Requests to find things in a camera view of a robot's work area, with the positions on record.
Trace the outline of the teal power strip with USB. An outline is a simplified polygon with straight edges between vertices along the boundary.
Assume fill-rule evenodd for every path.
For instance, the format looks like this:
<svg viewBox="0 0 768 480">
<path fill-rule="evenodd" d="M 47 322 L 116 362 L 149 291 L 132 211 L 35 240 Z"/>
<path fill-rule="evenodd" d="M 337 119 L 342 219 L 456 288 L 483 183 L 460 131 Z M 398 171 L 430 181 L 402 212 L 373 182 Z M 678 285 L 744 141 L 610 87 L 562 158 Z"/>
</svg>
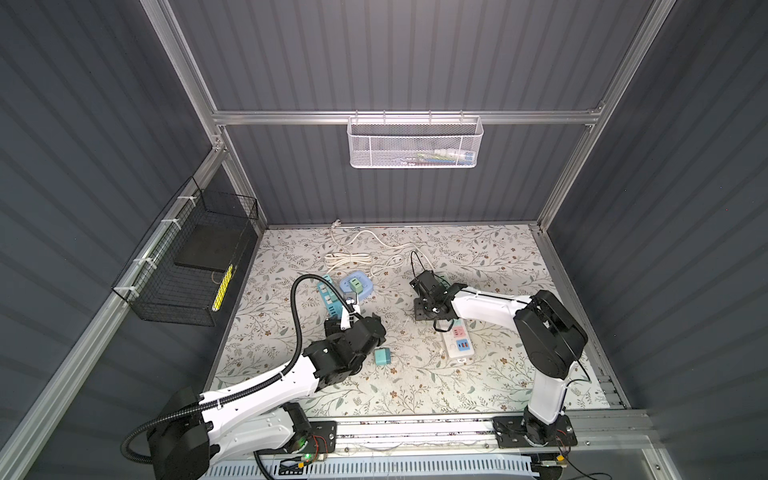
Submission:
<svg viewBox="0 0 768 480">
<path fill-rule="evenodd" d="M 323 278 L 323 281 L 317 283 L 317 290 L 326 308 L 327 318 L 340 320 L 345 303 L 336 294 L 333 279 L 329 275 L 324 275 Z"/>
</svg>

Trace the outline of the white long power strip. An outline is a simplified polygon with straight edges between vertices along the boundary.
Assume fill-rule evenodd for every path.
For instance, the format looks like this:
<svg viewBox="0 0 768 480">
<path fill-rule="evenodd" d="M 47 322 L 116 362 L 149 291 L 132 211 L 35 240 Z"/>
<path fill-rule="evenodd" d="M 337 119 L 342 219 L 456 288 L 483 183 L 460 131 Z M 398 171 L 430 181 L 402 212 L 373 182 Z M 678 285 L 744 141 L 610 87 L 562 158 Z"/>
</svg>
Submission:
<svg viewBox="0 0 768 480">
<path fill-rule="evenodd" d="M 471 363 L 475 350 L 463 319 L 455 319 L 446 332 L 441 332 L 447 359 L 452 365 Z"/>
</svg>

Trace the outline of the blue square socket cube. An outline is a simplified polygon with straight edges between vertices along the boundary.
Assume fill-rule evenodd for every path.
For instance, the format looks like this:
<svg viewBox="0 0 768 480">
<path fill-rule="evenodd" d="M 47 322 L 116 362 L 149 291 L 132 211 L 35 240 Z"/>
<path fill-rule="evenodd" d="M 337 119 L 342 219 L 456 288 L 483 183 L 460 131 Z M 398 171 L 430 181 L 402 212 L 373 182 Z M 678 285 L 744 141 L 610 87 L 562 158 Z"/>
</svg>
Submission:
<svg viewBox="0 0 768 480">
<path fill-rule="evenodd" d="M 361 270 L 346 275 L 340 280 L 339 286 L 346 296 L 354 294 L 358 303 L 366 300 L 374 291 L 372 280 Z"/>
</svg>

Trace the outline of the green plug cube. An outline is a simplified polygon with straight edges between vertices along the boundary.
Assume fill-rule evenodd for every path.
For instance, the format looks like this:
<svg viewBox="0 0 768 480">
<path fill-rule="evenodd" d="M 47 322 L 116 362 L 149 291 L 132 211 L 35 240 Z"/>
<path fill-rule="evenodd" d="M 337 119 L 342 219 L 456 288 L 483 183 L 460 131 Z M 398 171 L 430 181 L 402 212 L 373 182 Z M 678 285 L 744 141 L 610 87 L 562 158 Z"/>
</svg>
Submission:
<svg viewBox="0 0 768 480">
<path fill-rule="evenodd" d="M 357 295 L 360 295 L 364 291 L 364 284 L 360 281 L 358 277 L 351 277 L 348 280 L 348 284 L 350 289 L 355 292 Z"/>
</svg>

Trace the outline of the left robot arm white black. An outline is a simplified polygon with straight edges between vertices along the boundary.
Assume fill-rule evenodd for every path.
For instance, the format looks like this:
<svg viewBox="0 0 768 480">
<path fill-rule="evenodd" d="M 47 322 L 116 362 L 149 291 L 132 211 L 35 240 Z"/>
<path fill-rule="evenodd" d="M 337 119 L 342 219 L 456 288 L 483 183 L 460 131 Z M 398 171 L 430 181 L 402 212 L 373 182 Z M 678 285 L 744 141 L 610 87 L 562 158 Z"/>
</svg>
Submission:
<svg viewBox="0 0 768 480">
<path fill-rule="evenodd" d="M 224 389 L 177 391 L 158 417 L 126 435 L 121 455 L 150 465 L 157 479 L 198 479 L 211 465 L 243 453 L 301 450 L 312 430 L 300 400 L 358 374 L 386 339 L 379 315 L 346 304 L 338 330 L 306 343 L 296 299 L 306 280 L 325 279 L 302 274 L 291 286 L 296 345 L 286 363 Z"/>
</svg>

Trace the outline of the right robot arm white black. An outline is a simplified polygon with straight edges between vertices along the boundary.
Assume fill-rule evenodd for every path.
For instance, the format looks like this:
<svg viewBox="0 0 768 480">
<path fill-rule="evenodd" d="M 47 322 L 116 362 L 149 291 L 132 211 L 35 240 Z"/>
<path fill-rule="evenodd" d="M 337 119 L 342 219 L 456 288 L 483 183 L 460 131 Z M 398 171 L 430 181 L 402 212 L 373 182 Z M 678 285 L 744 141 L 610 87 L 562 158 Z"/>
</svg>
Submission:
<svg viewBox="0 0 768 480">
<path fill-rule="evenodd" d="M 572 367 L 579 363 L 588 335 L 555 294 L 532 296 L 487 293 L 464 283 L 445 285 L 432 270 L 410 281 L 417 318 L 479 320 L 517 331 L 536 370 L 523 419 L 531 442 L 542 445 L 565 418 L 563 407 Z"/>
</svg>

